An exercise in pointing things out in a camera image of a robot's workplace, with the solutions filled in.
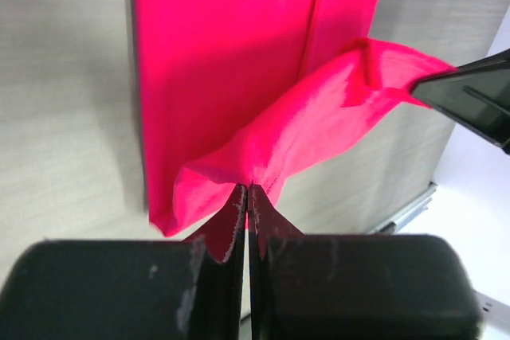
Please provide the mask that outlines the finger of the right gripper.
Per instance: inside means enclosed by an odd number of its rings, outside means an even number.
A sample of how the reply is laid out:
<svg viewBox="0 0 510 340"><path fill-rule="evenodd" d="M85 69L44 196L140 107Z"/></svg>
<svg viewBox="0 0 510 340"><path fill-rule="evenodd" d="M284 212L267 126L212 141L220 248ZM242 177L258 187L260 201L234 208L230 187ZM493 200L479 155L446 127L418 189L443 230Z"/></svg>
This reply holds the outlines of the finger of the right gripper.
<svg viewBox="0 0 510 340"><path fill-rule="evenodd" d="M423 77L411 95L471 132L509 152L509 51Z"/></svg>

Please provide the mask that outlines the red t shirt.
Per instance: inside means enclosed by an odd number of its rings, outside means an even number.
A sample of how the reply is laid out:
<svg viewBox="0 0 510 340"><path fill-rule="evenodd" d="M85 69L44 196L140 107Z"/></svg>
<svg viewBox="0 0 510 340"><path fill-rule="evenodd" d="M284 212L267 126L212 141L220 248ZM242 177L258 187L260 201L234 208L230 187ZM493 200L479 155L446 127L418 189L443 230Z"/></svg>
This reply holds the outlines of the red t shirt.
<svg viewBox="0 0 510 340"><path fill-rule="evenodd" d="M450 66L369 38L378 0L134 0L150 222L173 236L237 184L354 146Z"/></svg>

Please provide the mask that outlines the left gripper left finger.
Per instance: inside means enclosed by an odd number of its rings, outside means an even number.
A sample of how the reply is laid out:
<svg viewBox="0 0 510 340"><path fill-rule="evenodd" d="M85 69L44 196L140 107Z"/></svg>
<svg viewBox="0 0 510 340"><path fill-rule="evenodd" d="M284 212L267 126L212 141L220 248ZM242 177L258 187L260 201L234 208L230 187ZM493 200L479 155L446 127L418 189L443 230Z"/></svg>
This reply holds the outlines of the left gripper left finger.
<svg viewBox="0 0 510 340"><path fill-rule="evenodd" d="M235 339L245 187L181 241L44 240L1 291L4 339Z"/></svg>

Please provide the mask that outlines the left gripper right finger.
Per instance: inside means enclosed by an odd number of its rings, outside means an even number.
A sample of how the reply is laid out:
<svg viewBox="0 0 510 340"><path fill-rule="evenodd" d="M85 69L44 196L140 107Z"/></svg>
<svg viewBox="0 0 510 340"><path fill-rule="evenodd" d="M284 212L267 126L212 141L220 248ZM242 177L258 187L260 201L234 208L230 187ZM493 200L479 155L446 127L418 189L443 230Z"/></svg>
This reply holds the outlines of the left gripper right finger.
<svg viewBox="0 0 510 340"><path fill-rule="evenodd" d="M431 235L305 234L248 191L255 339L478 339L459 256Z"/></svg>

